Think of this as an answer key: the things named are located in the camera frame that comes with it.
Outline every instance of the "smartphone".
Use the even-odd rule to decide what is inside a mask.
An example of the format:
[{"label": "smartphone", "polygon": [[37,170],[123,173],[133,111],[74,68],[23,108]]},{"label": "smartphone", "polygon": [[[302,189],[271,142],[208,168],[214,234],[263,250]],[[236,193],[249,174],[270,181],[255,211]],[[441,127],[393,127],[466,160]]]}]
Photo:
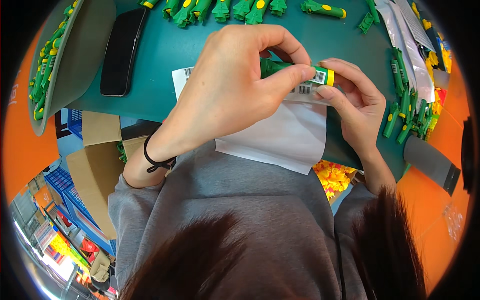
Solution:
[{"label": "smartphone", "polygon": [[100,93],[121,97],[130,91],[133,62],[147,14],[146,7],[118,15],[113,24],[103,62]]}]

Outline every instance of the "white paper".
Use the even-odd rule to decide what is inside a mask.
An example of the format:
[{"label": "white paper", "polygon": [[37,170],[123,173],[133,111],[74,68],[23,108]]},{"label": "white paper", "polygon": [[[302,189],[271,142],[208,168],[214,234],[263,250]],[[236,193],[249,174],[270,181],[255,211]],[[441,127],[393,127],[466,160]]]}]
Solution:
[{"label": "white paper", "polygon": [[[190,75],[188,69],[172,71],[177,100]],[[297,86],[273,116],[215,139],[216,150],[307,175],[322,158],[326,139],[326,106],[310,103],[312,92],[311,84]]]},{"label": "white paper", "polygon": [[427,103],[435,101],[432,79],[428,74],[425,61],[417,49],[415,40],[405,23],[399,6],[388,0],[375,0],[375,3],[377,4],[378,12],[380,12],[385,21],[392,46],[399,48],[403,53],[410,88],[412,83],[414,83],[413,87],[418,91],[417,109],[420,108],[422,99],[425,99]]},{"label": "white paper", "polygon": [[407,22],[413,38],[420,44],[427,47],[430,51],[436,52],[433,48],[432,41],[430,41],[428,38],[427,33],[423,29],[423,25],[418,20],[407,0],[395,0],[395,3],[400,8],[403,18],[405,19],[405,22]]}]

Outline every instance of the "gray bowl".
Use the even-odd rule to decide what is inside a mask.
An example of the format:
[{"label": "gray bowl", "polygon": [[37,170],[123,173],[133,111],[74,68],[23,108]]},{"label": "gray bowl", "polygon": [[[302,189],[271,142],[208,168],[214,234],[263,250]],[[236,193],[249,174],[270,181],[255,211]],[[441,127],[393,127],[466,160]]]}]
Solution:
[{"label": "gray bowl", "polygon": [[[35,77],[40,50],[63,21],[63,11],[73,0],[62,0],[54,8],[35,48],[30,79]],[[102,63],[108,37],[116,16],[113,0],[78,0],[63,33],[52,69],[43,119],[35,120],[35,103],[27,97],[32,128],[37,136],[45,131],[47,120],[60,109],[82,96]]]}]

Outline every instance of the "black bracelet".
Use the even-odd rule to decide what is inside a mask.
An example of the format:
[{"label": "black bracelet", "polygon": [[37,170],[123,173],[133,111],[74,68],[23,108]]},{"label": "black bracelet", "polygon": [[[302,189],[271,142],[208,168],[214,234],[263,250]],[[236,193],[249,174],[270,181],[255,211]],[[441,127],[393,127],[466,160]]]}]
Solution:
[{"label": "black bracelet", "polygon": [[161,162],[156,162],[154,161],[153,159],[151,159],[148,154],[147,154],[147,144],[148,144],[148,141],[150,140],[150,138],[152,137],[152,135],[156,132],[156,130],[147,137],[147,139],[145,140],[145,143],[144,143],[144,155],[145,155],[145,158],[147,159],[147,161],[149,163],[152,164],[151,167],[149,167],[147,169],[147,173],[152,173],[152,172],[155,172],[158,168],[162,167],[162,168],[165,168],[167,170],[171,170],[173,169],[173,167],[175,166],[175,164],[177,163],[177,160],[176,160],[176,156],[168,159],[168,160],[165,160],[165,161],[161,161]]}]

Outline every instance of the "hand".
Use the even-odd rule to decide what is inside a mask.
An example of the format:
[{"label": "hand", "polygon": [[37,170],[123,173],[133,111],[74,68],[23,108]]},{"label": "hand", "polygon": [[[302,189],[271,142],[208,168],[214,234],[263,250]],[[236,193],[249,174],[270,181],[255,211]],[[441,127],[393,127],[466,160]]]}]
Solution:
[{"label": "hand", "polygon": [[[260,79],[259,58],[270,56],[267,50],[281,58],[286,54],[296,64]],[[208,37],[176,106],[147,151],[161,161],[248,128],[273,115],[296,85],[314,75],[305,48],[285,28],[225,26]],[[173,140],[175,151],[153,153],[150,144],[156,135],[162,135],[159,144]]]},{"label": "hand", "polygon": [[341,116],[342,135],[361,160],[366,160],[376,149],[377,135],[385,111],[385,97],[356,65],[330,58],[320,62],[323,68],[335,72],[337,88],[321,85],[316,89],[317,99],[326,99]]}]

